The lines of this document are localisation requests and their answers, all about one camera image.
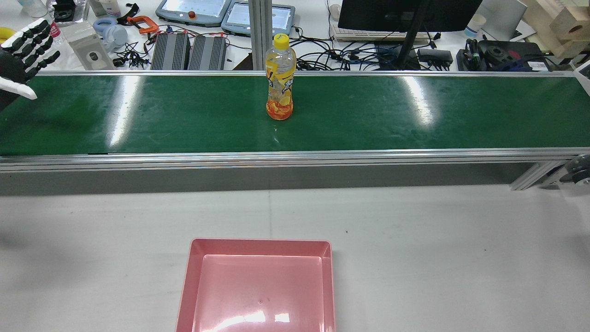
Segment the green conveyor belt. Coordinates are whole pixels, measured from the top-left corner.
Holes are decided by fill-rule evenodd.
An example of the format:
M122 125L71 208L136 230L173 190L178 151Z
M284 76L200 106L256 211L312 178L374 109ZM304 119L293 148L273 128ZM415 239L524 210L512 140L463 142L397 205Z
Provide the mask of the green conveyor belt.
M590 147L573 77L299 76L274 121L263 76L38 76L0 112L1 155Z

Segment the plastic bottle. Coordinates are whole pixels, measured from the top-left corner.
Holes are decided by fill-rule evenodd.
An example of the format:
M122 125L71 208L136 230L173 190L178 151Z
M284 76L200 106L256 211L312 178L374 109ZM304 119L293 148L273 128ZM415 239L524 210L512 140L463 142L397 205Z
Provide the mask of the plastic bottle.
M99 0L99 2L110 17L116 18L121 16L121 9L117 0Z
M289 36L277 34L273 47L266 52L268 101L266 112L275 120L285 120L293 113L293 74L297 64L295 51L289 47Z
M55 24L53 20L53 12L48 11L47 7L41 2L41 0L17 0L21 4L22 8L34 19L44 18L51 26L50 35L53 37L54 44L61 44L65 41L64 36L61 34L61 30Z

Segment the monitor stand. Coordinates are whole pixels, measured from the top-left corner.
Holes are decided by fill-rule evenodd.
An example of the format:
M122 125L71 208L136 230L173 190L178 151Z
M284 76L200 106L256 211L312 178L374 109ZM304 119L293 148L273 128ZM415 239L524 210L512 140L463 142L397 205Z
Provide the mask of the monitor stand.
M377 70L400 70L395 64L396 59L399 58L401 46L398 43L375 43L375 48L379 51L379 69ZM416 51L410 50L408 54L408 61L405 65L405 70L420 70L421 66L418 62Z
M404 43L402 44L401 50L399 51L399 56L395 60L395 68L397 70L415 70L409 66L410 60L413 56L415 56L410 55L410 53L412 51L412 48L414 47L416 35L420 31L422 23L424 23L424 18L426 18L426 13L428 12L428 8L431 4L432 0L420 0L420 3L418 4L418 9L414 13L414 17L412 17L412 23L409 26L406 38L404 39Z

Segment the keyboard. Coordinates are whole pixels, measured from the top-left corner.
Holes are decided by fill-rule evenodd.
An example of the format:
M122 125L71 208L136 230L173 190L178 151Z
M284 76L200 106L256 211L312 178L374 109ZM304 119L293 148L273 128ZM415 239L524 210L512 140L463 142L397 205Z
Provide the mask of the keyboard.
M339 28L337 24L330 25L332 36L339 41L404 41L405 32L365 31ZM426 32L418 32L416 40L428 40Z

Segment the black power adapter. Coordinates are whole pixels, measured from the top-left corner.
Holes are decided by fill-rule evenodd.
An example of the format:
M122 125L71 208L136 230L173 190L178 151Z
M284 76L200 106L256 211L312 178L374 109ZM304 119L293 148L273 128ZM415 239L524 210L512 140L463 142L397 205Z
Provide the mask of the black power adapter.
M438 70L448 71L453 63L453 55L449 51L431 50L430 48L420 48L418 50L418 59L420 62L426 62L429 66L434 66Z

